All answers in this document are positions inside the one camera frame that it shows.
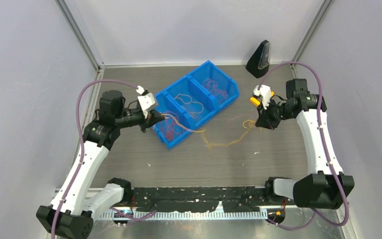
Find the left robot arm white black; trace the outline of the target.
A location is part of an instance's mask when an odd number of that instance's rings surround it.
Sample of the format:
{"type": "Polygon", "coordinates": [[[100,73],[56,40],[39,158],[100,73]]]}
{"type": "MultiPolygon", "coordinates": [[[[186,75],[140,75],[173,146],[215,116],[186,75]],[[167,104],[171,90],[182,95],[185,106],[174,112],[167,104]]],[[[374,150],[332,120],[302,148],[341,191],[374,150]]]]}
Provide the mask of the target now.
{"type": "Polygon", "coordinates": [[[163,121],[156,111],[155,96],[138,90],[136,106],[126,107],[122,92],[110,90],[99,100],[97,117],[81,130],[78,156],[63,186],[48,206],[40,206],[36,217],[51,237],[86,239],[94,221],[107,209],[132,202],[131,183],[112,178],[97,194],[87,199],[91,183],[123,128],[139,126],[142,132],[163,121]]]}

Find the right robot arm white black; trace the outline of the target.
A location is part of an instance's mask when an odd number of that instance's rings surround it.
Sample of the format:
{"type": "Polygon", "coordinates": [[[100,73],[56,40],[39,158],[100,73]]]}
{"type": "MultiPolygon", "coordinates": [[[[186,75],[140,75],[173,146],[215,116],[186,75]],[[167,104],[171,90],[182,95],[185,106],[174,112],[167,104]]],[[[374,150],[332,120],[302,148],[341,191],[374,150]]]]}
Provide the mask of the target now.
{"type": "Polygon", "coordinates": [[[286,82],[286,98],[274,99],[269,86],[256,86],[250,101],[257,107],[255,126],[276,129],[284,120],[296,120],[303,137],[308,173],[299,180],[269,177],[264,198],[277,204],[288,198],[300,208],[338,209],[355,186],[352,176],[345,175],[333,150],[327,126],[327,107],[318,94],[312,94],[305,79],[286,82]]]}

